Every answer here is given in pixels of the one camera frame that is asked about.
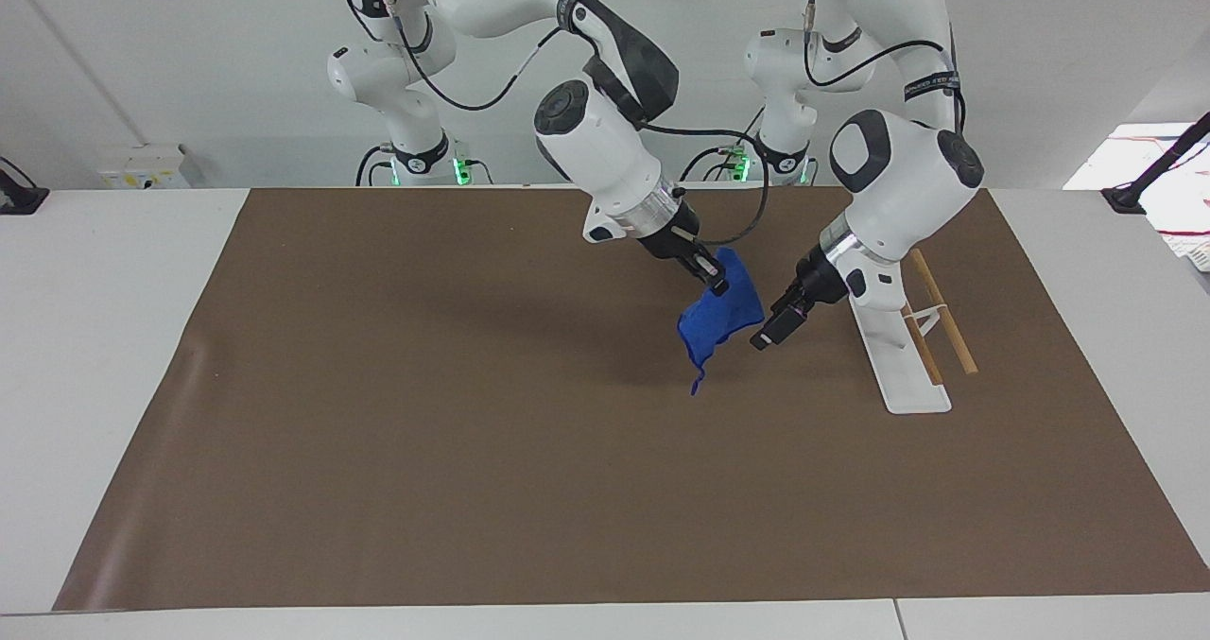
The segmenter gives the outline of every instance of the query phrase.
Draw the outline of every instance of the brown surface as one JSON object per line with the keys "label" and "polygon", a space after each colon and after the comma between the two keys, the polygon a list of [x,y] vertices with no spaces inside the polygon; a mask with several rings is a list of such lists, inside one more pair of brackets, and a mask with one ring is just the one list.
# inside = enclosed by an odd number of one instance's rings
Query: brown surface
{"label": "brown surface", "polygon": [[[756,195],[692,200],[718,235]],[[847,201],[774,192],[765,300]],[[699,287],[584,206],[254,192],[56,609],[1210,589],[991,197],[923,247],[984,371],[923,417],[847,307],[691,399]]]}

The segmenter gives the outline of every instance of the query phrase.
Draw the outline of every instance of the wooden stick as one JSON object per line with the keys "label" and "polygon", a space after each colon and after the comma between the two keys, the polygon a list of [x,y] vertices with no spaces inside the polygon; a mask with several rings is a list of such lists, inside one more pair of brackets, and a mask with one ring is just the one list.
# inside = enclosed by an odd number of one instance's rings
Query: wooden stick
{"label": "wooden stick", "polygon": [[962,330],[958,330],[958,322],[953,321],[953,313],[950,312],[949,305],[945,304],[945,296],[941,296],[941,287],[937,286],[937,279],[933,278],[933,272],[928,269],[928,261],[924,261],[924,253],[912,248],[911,261],[916,265],[916,271],[920,272],[921,278],[924,278],[924,288],[928,288],[929,300],[933,300],[934,305],[940,305],[941,307],[941,327],[945,329],[945,334],[949,335],[950,344],[953,344],[953,351],[958,356],[963,371],[966,374],[978,374],[979,365],[975,364],[975,357],[970,354],[967,341],[962,338]]}
{"label": "wooden stick", "polygon": [[920,322],[912,317],[911,305],[904,305],[903,317],[904,321],[908,322],[908,333],[911,334],[911,341],[916,342],[916,351],[920,352],[920,361],[924,361],[924,369],[928,371],[929,380],[933,381],[933,387],[945,385],[941,380],[941,369],[938,368],[937,359],[933,357],[933,351],[929,350],[928,342],[924,341],[924,334],[920,330]]}

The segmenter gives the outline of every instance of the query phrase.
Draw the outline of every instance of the blue cloth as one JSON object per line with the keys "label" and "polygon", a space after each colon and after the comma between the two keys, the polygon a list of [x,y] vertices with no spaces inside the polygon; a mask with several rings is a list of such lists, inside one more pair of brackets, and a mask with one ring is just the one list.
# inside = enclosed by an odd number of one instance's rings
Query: blue cloth
{"label": "blue cloth", "polygon": [[681,315],[676,329],[688,357],[699,373],[693,381],[692,396],[697,396],[702,381],[705,380],[705,361],[714,356],[714,347],[726,342],[731,335],[739,333],[745,327],[760,324],[765,321],[765,305],[761,305],[756,287],[753,286],[748,269],[739,255],[731,248],[719,248],[715,255],[727,270],[727,283],[730,288],[722,296],[715,296],[713,292],[705,295]]}

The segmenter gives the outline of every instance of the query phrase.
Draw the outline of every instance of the white table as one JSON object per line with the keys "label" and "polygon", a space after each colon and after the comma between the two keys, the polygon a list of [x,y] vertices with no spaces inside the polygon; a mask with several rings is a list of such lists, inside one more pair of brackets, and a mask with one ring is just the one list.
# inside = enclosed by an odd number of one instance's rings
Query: white table
{"label": "white table", "polygon": [[[1210,638],[1210,594],[47,616],[246,196],[56,192],[0,219],[0,612],[33,615],[0,638]],[[993,196],[1205,560],[1210,296],[1096,192]]]}

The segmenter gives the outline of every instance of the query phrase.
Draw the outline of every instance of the robotic arm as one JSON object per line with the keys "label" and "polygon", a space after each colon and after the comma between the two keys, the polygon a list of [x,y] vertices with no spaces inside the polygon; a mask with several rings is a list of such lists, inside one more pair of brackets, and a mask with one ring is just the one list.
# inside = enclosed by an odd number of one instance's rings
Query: robotic arm
{"label": "robotic arm", "polygon": [[[817,17],[819,29],[813,28]],[[806,109],[800,94],[864,87],[872,75],[869,67],[854,75],[845,71],[886,51],[882,46],[891,48],[908,80],[904,97],[911,120],[864,110],[836,133],[830,162],[853,204],[800,260],[795,281],[773,305],[773,317],[751,339],[757,350],[785,341],[819,302],[852,296],[860,307],[898,312],[906,304],[899,261],[966,208],[984,178],[979,157],[961,137],[961,92],[945,0],[822,0],[819,11],[808,0],[806,23],[805,42],[795,41],[794,31],[766,31],[774,34],[762,33],[749,48],[754,80],[765,88],[771,109],[780,109],[772,115],[780,122],[761,131],[770,149],[799,148],[805,154],[814,119],[795,106]],[[880,46],[863,45],[870,38]],[[799,70],[805,85],[793,80],[796,71],[788,63],[803,53]],[[836,63],[841,70],[830,71]],[[794,90],[793,102],[786,102],[786,90]]]}
{"label": "robotic arm", "polygon": [[[396,114],[399,122],[393,123],[397,129],[392,136],[398,133],[402,139],[397,148],[424,145],[438,136],[439,122],[425,106],[427,98],[419,93],[409,97],[403,88],[420,80],[413,56],[426,73],[453,62],[453,50],[446,56],[443,48],[445,28],[489,38],[535,21],[557,19],[564,31],[588,41],[593,56],[583,67],[582,80],[566,81],[547,94],[535,117],[535,132],[543,156],[593,197],[584,238],[592,243],[639,240],[653,256],[675,258],[716,294],[726,292],[725,270],[698,242],[701,223],[684,201],[684,189],[664,178],[658,158],[644,149],[635,128],[659,117],[676,100],[679,71],[655,42],[600,0],[396,1],[399,23],[388,33],[385,23],[393,23],[390,1],[350,0],[367,33],[387,50],[367,50],[356,62],[350,53],[335,56],[329,71],[334,71],[333,85],[355,100]],[[392,62],[392,51],[408,62],[402,67]],[[421,54],[427,54],[427,62]],[[380,97],[361,92],[358,80],[380,76],[393,79],[393,88]],[[387,117],[391,123],[392,115]],[[427,122],[428,128],[424,139],[411,140],[402,127],[416,120]]]}

